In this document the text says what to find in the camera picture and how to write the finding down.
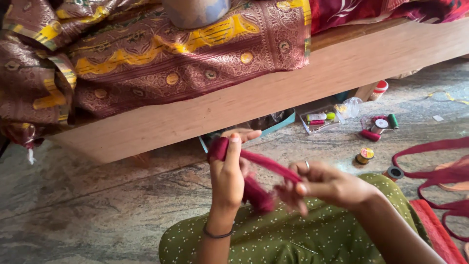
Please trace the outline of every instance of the wooden bed frame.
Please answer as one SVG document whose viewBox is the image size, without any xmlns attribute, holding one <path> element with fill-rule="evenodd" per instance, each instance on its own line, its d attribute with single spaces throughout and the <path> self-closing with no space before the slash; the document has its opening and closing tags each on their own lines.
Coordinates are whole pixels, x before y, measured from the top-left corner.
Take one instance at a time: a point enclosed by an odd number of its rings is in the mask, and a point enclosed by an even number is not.
<svg viewBox="0 0 469 264">
<path fill-rule="evenodd" d="M 469 54 L 469 18 L 442 24 L 396 19 L 337 27 L 311 38 L 310 64 L 192 100 L 146 106 L 48 139 L 109 163 Z"/>
</svg>

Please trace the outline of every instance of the white tag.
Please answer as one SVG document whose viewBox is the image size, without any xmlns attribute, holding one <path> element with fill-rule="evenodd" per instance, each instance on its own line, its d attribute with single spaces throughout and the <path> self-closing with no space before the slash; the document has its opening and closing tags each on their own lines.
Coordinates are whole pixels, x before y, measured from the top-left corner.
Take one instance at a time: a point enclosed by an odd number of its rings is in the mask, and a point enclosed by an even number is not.
<svg viewBox="0 0 469 264">
<path fill-rule="evenodd" d="M 441 116 L 434 116 L 433 119 L 435 119 L 437 122 L 444 120 Z"/>
</svg>

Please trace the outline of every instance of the green polka dot dress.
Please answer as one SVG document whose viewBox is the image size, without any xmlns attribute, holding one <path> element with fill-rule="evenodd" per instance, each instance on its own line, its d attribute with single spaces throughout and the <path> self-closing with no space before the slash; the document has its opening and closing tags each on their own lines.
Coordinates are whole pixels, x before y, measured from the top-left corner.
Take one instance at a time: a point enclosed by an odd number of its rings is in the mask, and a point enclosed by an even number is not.
<svg viewBox="0 0 469 264">
<path fill-rule="evenodd" d="M 363 174 L 360 178 L 380 189 L 415 232 L 430 244 L 420 219 L 394 182 L 380 174 Z M 241 207 L 233 227 L 228 262 L 385 263 L 351 213 L 315 198 L 305 202 L 309 210 L 306 217 L 288 214 L 283 203 L 264 216 L 254 216 L 250 206 Z M 161 263 L 195 264 L 206 220 L 207 215 L 203 215 L 170 227 L 159 244 Z"/>
</svg>

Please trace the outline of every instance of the maroon thread spool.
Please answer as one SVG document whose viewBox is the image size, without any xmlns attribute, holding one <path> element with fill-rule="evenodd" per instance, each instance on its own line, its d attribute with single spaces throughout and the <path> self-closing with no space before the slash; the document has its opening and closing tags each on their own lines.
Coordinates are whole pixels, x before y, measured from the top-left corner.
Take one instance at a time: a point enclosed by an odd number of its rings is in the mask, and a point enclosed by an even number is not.
<svg viewBox="0 0 469 264">
<path fill-rule="evenodd" d="M 366 129 L 363 129 L 363 130 L 360 132 L 360 135 L 361 135 L 362 137 L 367 138 L 367 139 L 369 139 L 369 140 L 371 140 L 371 141 L 374 141 L 374 142 L 378 141 L 378 140 L 381 138 L 380 135 L 375 134 L 375 133 L 373 133 L 373 132 L 370 132 L 370 131 L 368 131 L 368 130 L 366 130 Z"/>
</svg>

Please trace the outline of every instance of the white thread spool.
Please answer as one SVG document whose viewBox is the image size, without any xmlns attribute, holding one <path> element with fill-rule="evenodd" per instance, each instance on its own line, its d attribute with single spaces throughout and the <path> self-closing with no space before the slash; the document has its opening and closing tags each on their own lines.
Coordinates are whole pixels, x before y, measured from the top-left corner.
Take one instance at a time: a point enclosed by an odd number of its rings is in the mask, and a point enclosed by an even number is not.
<svg viewBox="0 0 469 264">
<path fill-rule="evenodd" d="M 388 123 L 384 119 L 376 119 L 375 124 L 371 128 L 371 132 L 381 135 L 383 133 L 383 130 L 388 127 Z"/>
</svg>

